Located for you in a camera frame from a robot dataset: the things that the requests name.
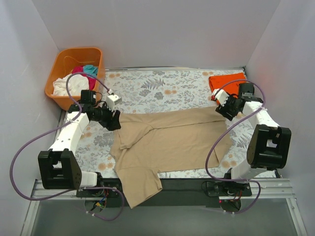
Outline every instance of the magenta cloth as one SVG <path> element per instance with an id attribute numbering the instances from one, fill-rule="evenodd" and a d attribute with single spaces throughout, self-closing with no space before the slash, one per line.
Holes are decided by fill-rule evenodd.
<path id="1" fill-rule="evenodd" d="M 76 73 L 76 72 L 83 72 L 83 66 L 76 66 L 73 70 L 72 70 L 72 73 Z M 83 75 L 85 77 L 88 78 L 89 80 L 89 90 L 93 90 L 94 87 L 95 87 L 95 83 L 96 83 L 96 79 L 93 79 L 89 76 L 86 76 L 86 75 Z"/>

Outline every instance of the white wall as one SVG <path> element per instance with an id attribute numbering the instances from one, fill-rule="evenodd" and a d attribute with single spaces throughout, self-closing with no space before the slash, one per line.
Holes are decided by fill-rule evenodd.
<path id="1" fill-rule="evenodd" d="M 248 65 L 272 118 L 292 131 L 289 177 L 309 235 L 315 235 L 315 1 L 282 0 Z"/>
<path id="2" fill-rule="evenodd" d="M 58 49 L 31 0 L 0 0 L 0 235 L 20 235 L 29 201 L 19 197 L 9 180 L 17 149 L 57 126 L 59 108 L 44 94 Z M 27 148 L 17 160 L 18 187 L 30 195 L 38 176 L 37 155 L 53 135 Z"/>
<path id="3" fill-rule="evenodd" d="M 240 67 L 280 0 L 33 0 L 59 49 L 99 46 L 114 67 Z"/>

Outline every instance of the orange plastic bin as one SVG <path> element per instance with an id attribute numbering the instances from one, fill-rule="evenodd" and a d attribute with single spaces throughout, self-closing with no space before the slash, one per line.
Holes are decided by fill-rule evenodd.
<path id="1" fill-rule="evenodd" d="M 105 67 L 103 64 L 103 52 L 99 48 L 69 48 L 61 51 L 54 62 L 48 77 L 45 94 L 52 98 L 62 109 L 67 111 L 73 101 L 68 96 L 54 96 L 53 82 L 58 78 L 63 78 L 70 74 L 74 67 L 81 65 L 98 66 L 97 78 L 101 81 L 105 79 Z M 97 81 L 93 91 L 100 92 L 101 85 Z M 80 96 L 73 96 L 78 101 Z"/>

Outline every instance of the teal cloth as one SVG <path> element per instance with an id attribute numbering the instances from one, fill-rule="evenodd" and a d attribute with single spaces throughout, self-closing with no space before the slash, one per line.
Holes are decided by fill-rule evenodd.
<path id="1" fill-rule="evenodd" d="M 83 72 L 96 77 L 98 73 L 98 68 L 93 65 L 85 65 L 83 66 Z"/>

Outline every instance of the floral tablecloth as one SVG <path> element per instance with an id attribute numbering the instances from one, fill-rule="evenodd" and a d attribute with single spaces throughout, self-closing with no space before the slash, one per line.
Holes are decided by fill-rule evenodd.
<path id="1" fill-rule="evenodd" d="M 109 71 L 105 84 L 122 97 L 118 109 L 123 113 L 169 112 L 193 107 L 215 106 L 211 101 L 208 78 L 211 75 L 240 73 L 242 70 L 135 70 Z M 229 127 L 234 122 L 226 120 Z M 253 129 L 249 121 L 238 125 L 230 132 L 233 145 L 217 168 L 210 172 L 223 177 L 226 171 L 246 158 L 246 150 Z M 109 154 L 114 136 L 98 122 L 90 122 L 83 132 L 76 150 L 76 159 L 83 171 L 98 171 L 103 177 L 117 177 L 115 160 Z M 159 173 L 160 178 L 208 177 L 204 169 Z M 274 172 L 265 172 L 259 177 L 275 177 Z"/>

